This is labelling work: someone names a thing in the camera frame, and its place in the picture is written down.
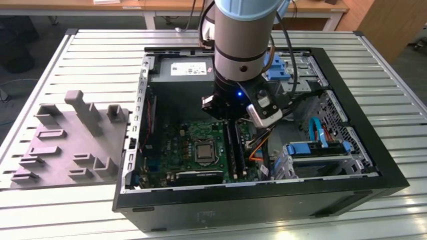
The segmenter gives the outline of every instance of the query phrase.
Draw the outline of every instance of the cpu socket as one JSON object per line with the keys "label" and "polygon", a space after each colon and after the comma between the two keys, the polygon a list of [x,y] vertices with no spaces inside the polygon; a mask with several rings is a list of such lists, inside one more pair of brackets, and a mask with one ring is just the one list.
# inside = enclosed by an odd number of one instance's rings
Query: cpu socket
{"label": "cpu socket", "polygon": [[195,147],[195,162],[202,166],[210,165],[215,159],[215,140],[212,138],[198,139],[194,143]]}

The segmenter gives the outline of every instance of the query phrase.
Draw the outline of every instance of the wire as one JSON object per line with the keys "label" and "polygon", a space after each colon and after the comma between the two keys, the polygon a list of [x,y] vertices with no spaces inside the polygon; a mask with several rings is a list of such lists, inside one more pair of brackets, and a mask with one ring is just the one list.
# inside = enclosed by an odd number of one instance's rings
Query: wire
{"label": "wire", "polygon": [[8,100],[3,99],[1,97],[1,91],[0,91],[0,102],[7,104],[8,102],[11,102],[11,98]]}
{"label": "wire", "polygon": [[263,139],[263,137],[272,132],[275,127],[276,125],[267,127],[266,131],[255,136],[255,138],[248,142],[247,146],[251,147],[260,139]]}
{"label": "wire", "polygon": [[295,2],[295,0],[291,0],[292,1],[292,3],[294,3],[294,13],[292,13],[292,18],[294,18],[294,15],[295,15],[295,18],[294,19],[298,19],[298,17],[299,17],[299,7],[296,6],[296,2]]}
{"label": "wire", "polygon": [[280,27],[282,27],[282,31],[283,31],[283,34],[284,34],[284,37],[286,37],[286,43],[287,43],[288,53],[291,55],[291,62],[292,62],[292,67],[294,67],[294,83],[292,83],[292,91],[290,93],[290,97],[292,97],[294,94],[295,94],[295,91],[296,91],[296,86],[298,86],[298,81],[299,81],[299,70],[298,70],[298,67],[296,67],[296,61],[295,61],[295,55],[294,55],[294,50],[292,50],[291,38],[290,38],[290,35],[288,35],[288,31],[286,29],[286,26],[282,23],[280,15],[279,15],[278,12],[275,12],[275,18],[279,21],[279,24],[280,24]]}
{"label": "wire", "polygon": [[215,1],[212,1],[210,3],[210,5],[207,6],[206,10],[203,11],[202,15],[200,15],[200,21],[199,21],[199,42],[203,44],[203,45],[207,45],[207,42],[204,39],[203,39],[203,22],[206,21],[206,18],[207,18],[207,14],[208,14],[208,11],[211,10],[211,8],[214,7],[215,5]]}
{"label": "wire", "polygon": [[196,6],[196,0],[192,0],[191,13],[190,13],[190,18],[188,18],[188,21],[187,21],[187,26],[186,26],[184,31],[188,30],[190,22],[192,21],[194,12],[195,12],[195,6]]}
{"label": "wire", "polygon": [[4,86],[4,85],[7,85],[7,84],[19,82],[19,81],[39,81],[39,79],[35,79],[35,78],[15,79],[15,80],[7,81],[5,83],[1,83],[1,84],[0,84],[0,87]]}
{"label": "wire", "polygon": [[4,123],[0,123],[0,126],[4,126],[4,125],[8,125],[8,124],[12,124],[15,121],[8,121],[8,122],[4,122]]}
{"label": "wire", "polygon": [[274,40],[274,36],[270,34],[270,41],[271,41],[271,47],[270,47],[270,58],[268,58],[268,63],[267,65],[263,67],[260,73],[263,74],[264,72],[267,72],[267,70],[270,69],[270,67],[272,66],[274,63],[274,58],[275,58],[275,50],[276,50],[276,46],[275,46],[275,40]]}
{"label": "wire", "polygon": [[260,142],[260,144],[258,145],[258,147],[255,148],[255,150],[254,150],[254,152],[251,153],[251,155],[248,156],[248,160],[250,161],[252,161],[252,160],[262,160],[262,161],[264,161],[263,159],[260,159],[260,158],[252,158],[254,157],[254,155],[255,155],[255,153],[256,153],[256,151],[260,149],[260,147],[263,146],[263,144],[264,144],[264,142],[267,141],[267,139],[270,138],[270,136],[271,136],[271,132],[270,132],[270,134],[268,134],[268,136],[263,139],[263,141]]}
{"label": "wire", "polygon": [[[7,84],[19,82],[19,81],[39,81],[39,79],[35,79],[35,78],[15,79],[15,80],[11,80],[11,81],[7,81],[7,82],[1,83],[1,84],[0,84],[0,87],[3,87],[3,86],[7,85]],[[7,104],[9,101],[11,101],[11,98],[9,98],[8,100],[3,99],[3,97],[1,97],[1,92],[0,92],[0,102],[4,103],[4,104]]]}

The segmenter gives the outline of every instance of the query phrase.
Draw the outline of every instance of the slotted metal surface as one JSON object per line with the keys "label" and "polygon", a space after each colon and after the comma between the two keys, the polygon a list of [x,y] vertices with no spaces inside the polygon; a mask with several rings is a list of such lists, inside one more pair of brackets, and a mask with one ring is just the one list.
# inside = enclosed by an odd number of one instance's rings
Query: slotted metal surface
{"label": "slotted metal surface", "polygon": [[[274,32],[286,47],[280,32]],[[390,150],[410,187],[338,217],[143,233],[112,212],[115,185],[0,192],[0,239],[423,239],[427,234],[426,107],[363,37],[352,32],[290,33],[295,47],[324,48]],[[67,90],[84,92],[98,109],[135,108],[144,47],[196,47],[194,31],[80,30],[67,35],[0,147],[0,185],[9,184],[28,148],[40,104],[63,111]]]}

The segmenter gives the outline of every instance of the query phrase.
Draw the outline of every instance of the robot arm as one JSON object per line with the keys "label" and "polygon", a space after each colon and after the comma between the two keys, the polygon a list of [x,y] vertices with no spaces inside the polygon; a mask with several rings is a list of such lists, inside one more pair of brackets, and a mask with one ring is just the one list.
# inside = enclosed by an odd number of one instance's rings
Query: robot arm
{"label": "robot arm", "polygon": [[[268,127],[283,117],[262,76],[280,3],[282,0],[216,0],[212,9],[215,89],[214,95],[203,99],[203,110],[228,120],[248,113],[258,128]],[[287,9],[288,5],[286,0],[280,8]]]}

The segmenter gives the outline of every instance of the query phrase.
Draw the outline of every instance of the motherboard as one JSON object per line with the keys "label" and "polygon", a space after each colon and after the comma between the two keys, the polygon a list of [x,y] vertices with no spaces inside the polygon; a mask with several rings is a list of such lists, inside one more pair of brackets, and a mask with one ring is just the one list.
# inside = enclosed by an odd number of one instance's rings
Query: motherboard
{"label": "motherboard", "polygon": [[[191,181],[198,181],[200,184],[204,180],[206,184],[212,184],[212,181],[238,183],[259,180],[256,166],[247,168],[244,178],[236,179],[230,173],[224,124],[184,122],[163,126],[160,157],[146,161],[151,188],[188,185]],[[239,124],[239,130],[240,140],[244,143],[251,139],[250,126],[246,122]]]}

